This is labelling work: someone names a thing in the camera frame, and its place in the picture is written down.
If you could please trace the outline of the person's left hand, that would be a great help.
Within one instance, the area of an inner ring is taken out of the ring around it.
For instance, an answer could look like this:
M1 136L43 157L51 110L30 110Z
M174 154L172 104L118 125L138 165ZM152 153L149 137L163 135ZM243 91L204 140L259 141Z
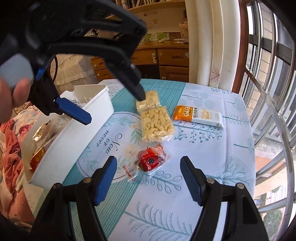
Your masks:
M10 119L13 108L23 105L27 101L31 85L28 78L23 78L17 83L14 91L11 91L5 80L1 78L0 87L0 122L5 123Z

